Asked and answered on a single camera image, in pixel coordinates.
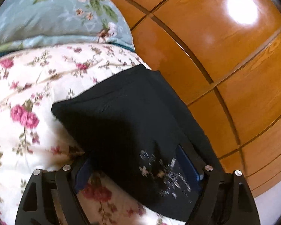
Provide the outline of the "black pants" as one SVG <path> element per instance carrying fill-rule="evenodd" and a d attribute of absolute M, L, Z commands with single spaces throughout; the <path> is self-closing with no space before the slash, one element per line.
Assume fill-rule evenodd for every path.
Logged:
<path fill-rule="evenodd" d="M 163 216 L 186 221 L 198 197 L 177 160 L 178 145 L 191 144 L 205 163 L 222 168 L 183 101 L 142 65 L 53 104 L 52 113 L 92 168 Z"/>

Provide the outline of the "floral white bedspread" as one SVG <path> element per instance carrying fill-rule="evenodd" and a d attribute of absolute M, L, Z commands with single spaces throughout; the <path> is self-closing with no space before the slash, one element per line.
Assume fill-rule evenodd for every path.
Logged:
<path fill-rule="evenodd" d="M 58 170 L 82 154 L 52 104 L 138 65 L 151 69 L 136 53 L 94 43 L 0 57 L 0 224 L 15 223 L 34 170 Z M 185 224 L 143 206 L 104 174 L 88 175 L 77 197 L 87 218 L 99 224 Z"/>

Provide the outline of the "orange wooden wardrobe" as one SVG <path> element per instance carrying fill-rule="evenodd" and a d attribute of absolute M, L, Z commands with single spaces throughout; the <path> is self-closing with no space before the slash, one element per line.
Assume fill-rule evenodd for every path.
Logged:
<path fill-rule="evenodd" d="M 112 0 L 137 54 L 162 73 L 227 172 L 254 196 L 281 181 L 281 6 L 277 0 Z"/>

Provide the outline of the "light blue floral pillow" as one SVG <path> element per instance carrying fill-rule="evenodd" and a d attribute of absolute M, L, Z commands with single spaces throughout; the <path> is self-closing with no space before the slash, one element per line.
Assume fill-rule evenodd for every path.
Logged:
<path fill-rule="evenodd" d="M 70 43 L 135 50 L 130 28 L 111 0 L 4 0 L 0 5 L 0 53 Z"/>

